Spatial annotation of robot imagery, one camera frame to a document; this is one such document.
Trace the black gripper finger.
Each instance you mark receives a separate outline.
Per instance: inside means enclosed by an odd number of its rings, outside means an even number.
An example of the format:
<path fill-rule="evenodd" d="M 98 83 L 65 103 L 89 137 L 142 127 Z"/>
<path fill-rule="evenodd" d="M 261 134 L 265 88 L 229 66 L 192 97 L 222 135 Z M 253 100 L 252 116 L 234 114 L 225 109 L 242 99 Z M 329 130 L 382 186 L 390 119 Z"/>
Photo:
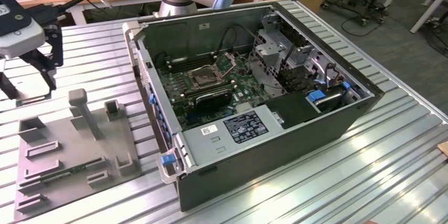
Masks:
<path fill-rule="evenodd" d="M 18 58 L 30 64 L 40 72 L 40 75 L 49 87 L 49 90 L 56 89 L 56 82 L 53 75 L 56 73 L 56 67 L 64 65 L 62 59 L 62 36 L 61 27 L 58 24 L 49 25 L 44 28 L 44 39 L 50 45 L 50 54 L 44 55 L 37 49 L 22 54 Z"/>
<path fill-rule="evenodd" d="M 2 72 L 0 72 L 0 88 L 4 94 L 6 95 L 8 99 L 16 99 L 17 98 L 17 89 L 14 85 L 10 83 L 8 77 Z"/>

